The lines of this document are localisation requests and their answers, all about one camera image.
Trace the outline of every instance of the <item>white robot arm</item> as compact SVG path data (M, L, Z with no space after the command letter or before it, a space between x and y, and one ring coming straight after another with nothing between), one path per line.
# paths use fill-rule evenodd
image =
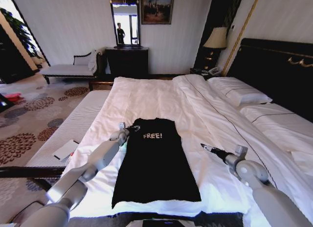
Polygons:
M60 178L47 192L53 202L31 215L22 227L65 227L68 224L69 212L84 198L87 187L84 182L94 178L98 171L105 168L114 158L132 131L139 126L121 128L113 133L110 140L103 142L92 152L85 165L73 168Z
M84 198L87 187L84 182L94 178L114 158L128 136L138 131L138 126L122 128L112 134L90 156L85 165L68 171L48 191L53 202L31 215L21 227L65 227L69 212ZM247 148L238 146L236 155L215 147L201 144L204 149L216 154L229 166L229 171L252 188L252 195L272 227L313 227L291 199L268 181L266 169L257 162L245 160Z
M255 202L272 227L312 227L292 200L269 182L266 169L245 159L247 147L237 145L235 155L208 145L201 146L221 158L231 174L251 187Z

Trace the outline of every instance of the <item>mirror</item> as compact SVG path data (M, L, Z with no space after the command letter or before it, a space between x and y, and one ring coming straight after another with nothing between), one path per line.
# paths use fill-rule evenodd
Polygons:
M140 45L139 0L110 0L117 46Z

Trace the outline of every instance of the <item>framed painting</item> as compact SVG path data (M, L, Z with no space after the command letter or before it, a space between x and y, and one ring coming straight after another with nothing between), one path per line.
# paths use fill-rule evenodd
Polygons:
M171 24L174 0L141 0L142 24Z

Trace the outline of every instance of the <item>pillow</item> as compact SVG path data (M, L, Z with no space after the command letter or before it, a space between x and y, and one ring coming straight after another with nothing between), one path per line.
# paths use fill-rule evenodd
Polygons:
M92 73L97 70L97 50L91 51L90 60L88 62L88 68Z
M225 96L227 102L238 107L242 104L260 104L272 99L259 90L234 77L214 77L208 79L210 86Z
M313 176L313 123L276 104L247 106L240 112L281 150L291 153L303 172Z
M87 66L90 60L90 54L85 57L76 56L74 57L74 65L75 66Z

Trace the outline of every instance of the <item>black headboard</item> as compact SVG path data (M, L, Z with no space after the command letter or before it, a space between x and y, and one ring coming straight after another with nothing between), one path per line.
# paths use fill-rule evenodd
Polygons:
M242 39L227 76L313 122L313 44Z

